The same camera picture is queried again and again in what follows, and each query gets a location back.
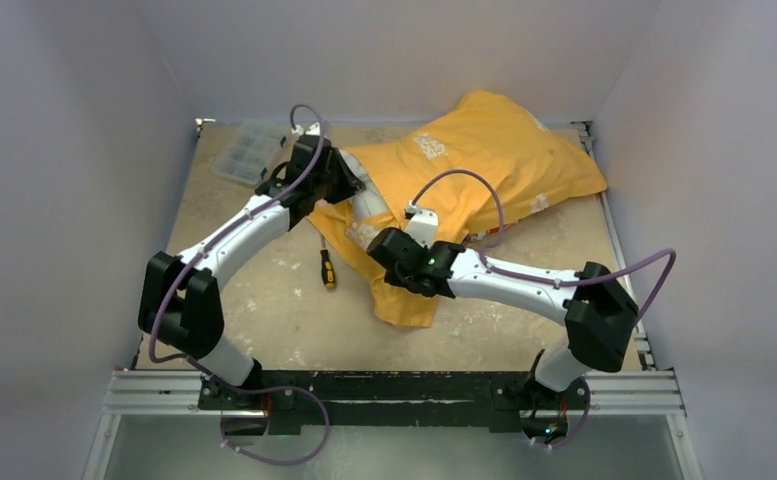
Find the white pillow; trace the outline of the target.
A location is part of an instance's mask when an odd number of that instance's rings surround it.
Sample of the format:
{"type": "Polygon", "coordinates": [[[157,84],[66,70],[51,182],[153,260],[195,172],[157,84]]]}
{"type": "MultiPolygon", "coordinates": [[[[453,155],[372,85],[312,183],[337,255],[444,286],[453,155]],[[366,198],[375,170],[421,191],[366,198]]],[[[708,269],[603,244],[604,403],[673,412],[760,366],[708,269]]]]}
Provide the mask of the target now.
{"type": "Polygon", "coordinates": [[[363,184],[363,189],[350,200],[354,220],[392,218],[391,210],[362,163],[346,150],[341,149],[340,153],[351,173],[363,184]]]}

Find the orange Mickey Mouse pillowcase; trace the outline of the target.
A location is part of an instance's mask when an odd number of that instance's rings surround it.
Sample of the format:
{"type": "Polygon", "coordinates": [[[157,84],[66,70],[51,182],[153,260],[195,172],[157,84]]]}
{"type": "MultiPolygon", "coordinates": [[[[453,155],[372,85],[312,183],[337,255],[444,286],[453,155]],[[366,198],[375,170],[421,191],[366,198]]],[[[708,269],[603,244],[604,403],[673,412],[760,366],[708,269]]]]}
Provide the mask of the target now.
{"type": "Polygon", "coordinates": [[[436,301],[385,283],[384,269],[365,250],[382,229],[405,225],[417,194],[439,217],[437,239],[461,243],[607,188],[582,148],[486,91],[465,94],[452,111],[396,140],[342,151],[363,167],[383,204],[373,213],[352,201],[322,204],[308,219],[366,280],[374,315],[403,327],[430,326],[436,301]]]}

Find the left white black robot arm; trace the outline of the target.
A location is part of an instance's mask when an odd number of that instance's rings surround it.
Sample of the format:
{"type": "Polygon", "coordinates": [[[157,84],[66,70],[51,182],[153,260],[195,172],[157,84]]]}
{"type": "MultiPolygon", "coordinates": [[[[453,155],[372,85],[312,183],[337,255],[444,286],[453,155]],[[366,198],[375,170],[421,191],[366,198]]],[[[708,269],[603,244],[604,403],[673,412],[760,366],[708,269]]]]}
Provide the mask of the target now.
{"type": "Polygon", "coordinates": [[[148,261],[138,313],[154,364],[185,360],[224,382],[236,408],[256,405],[262,365],[225,335],[221,293],[273,240],[294,229],[320,202],[338,204],[365,189],[363,167],[320,135],[293,144],[288,161],[260,183],[246,204],[194,246],[148,261]]]}

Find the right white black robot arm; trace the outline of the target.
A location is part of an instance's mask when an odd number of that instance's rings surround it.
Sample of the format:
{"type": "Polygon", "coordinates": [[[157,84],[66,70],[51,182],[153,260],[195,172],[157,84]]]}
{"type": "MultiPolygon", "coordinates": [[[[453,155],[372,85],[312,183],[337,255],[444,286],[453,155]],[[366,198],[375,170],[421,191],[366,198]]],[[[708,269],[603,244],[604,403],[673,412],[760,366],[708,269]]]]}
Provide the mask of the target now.
{"type": "Polygon", "coordinates": [[[525,381],[528,399],[548,407],[590,371],[621,371],[639,307],[602,264],[543,270],[485,258],[458,243],[425,246],[389,227],[366,249],[387,284],[425,297],[481,299],[540,315],[565,336],[544,350],[525,381]]]}

